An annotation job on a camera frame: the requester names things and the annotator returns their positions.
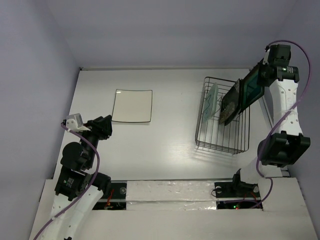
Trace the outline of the white square plate black rim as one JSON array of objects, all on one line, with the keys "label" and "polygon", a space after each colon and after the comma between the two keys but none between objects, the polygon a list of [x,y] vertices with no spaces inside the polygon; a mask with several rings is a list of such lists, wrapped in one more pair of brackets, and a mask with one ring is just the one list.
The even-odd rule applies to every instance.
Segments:
[{"label": "white square plate black rim", "polygon": [[112,110],[116,123],[150,123],[152,119],[153,91],[117,89]]}]

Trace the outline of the teal and black square plate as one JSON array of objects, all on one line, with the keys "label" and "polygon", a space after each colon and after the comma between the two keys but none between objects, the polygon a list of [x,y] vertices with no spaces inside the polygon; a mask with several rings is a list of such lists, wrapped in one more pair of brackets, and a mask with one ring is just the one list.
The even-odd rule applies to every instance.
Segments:
[{"label": "teal and black square plate", "polygon": [[258,63],[244,79],[241,80],[241,97],[239,99],[240,113],[261,98],[265,93],[265,87],[258,84],[260,65],[261,64]]}]

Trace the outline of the black floral square plate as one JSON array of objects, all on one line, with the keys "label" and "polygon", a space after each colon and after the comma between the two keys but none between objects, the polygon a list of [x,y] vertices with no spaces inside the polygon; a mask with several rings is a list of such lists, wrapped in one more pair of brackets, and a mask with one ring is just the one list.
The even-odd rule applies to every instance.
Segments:
[{"label": "black floral square plate", "polygon": [[242,79],[238,79],[221,101],[219,124],[228,125],[239,112]]}]

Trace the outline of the light green oval plate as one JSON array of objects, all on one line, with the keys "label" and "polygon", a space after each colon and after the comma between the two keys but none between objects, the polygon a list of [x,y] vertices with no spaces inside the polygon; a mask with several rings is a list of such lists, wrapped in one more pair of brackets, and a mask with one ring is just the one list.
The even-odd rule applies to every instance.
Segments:
[{"label": "light green oval plate", "polygon": [[212,119],[217,110],[217,102],[218,102],[218,84],[214,83],[207,91],[204,104],[203,104],[203,115],[202,122],[206,123],[208,120]]}]

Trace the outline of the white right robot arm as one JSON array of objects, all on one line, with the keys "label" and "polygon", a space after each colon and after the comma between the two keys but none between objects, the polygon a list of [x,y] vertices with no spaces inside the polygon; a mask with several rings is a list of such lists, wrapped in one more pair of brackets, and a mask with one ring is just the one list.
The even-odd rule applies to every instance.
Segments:
[{"label": "white right robot arm", "polygon": [[290,65],[291,46],[269,44],[264,58],[258,63],[257,85],[268,88],[273,103],[273,127],[257,148],[257,156],[246,167],[239,169],[230,183],[231,192],[244,197],[258,186],[259,180],[276,169],[293,165],[310,147],[311,139],[300,127],[297,96],[299,70]]}]

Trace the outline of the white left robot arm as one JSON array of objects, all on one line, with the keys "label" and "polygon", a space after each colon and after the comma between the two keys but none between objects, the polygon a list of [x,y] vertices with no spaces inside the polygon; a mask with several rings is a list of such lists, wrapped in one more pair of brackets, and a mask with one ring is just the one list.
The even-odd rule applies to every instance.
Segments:
[{"label": "white left robot arm", "polygon": [[74,240],[95,204],[110,194],[111,177],[100,173],[99,141],[113,132],[112,116],[99,116],[83,122],[79,113],[61,123],[79,141],[62,150],[61,169],[54,188],[49,220],[34,236],[35,240]]}]

